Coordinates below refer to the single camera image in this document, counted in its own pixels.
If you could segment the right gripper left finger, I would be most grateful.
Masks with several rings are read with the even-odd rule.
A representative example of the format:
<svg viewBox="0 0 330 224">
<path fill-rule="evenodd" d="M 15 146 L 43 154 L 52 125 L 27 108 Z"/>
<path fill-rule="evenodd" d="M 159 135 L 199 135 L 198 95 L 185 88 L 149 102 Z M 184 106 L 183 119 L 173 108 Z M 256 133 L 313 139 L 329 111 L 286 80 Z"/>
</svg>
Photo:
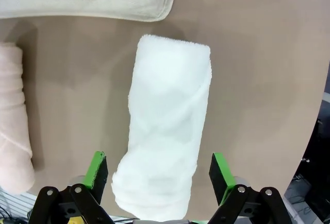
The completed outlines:
<svg viewBox="0 0 330 224">
<path fill-rule="evenodd" d="M 31 211 L 29 223 L 68 223 L 73 217 L 83 223 L 114 223 L 101 207 L 108 178 L 105 153 L 95 152 L 81 183 L 59 191 L 53 186 L 41 188 Z"/>
</svg>

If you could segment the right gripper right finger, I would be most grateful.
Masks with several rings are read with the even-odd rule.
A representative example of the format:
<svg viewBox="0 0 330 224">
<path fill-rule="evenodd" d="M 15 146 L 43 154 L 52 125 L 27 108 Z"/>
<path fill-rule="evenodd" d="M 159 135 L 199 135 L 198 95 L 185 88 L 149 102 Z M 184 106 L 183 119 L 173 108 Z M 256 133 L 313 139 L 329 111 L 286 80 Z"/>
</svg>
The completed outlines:
<svg viewBox="0 0 330 224">
<path fill-rule="evenodd" d="M 209 177 L 219 205 L 209 223 L 292 223 L 279 191 L 237 183 L 223 154 L 212 154 Z"/>
</svg>

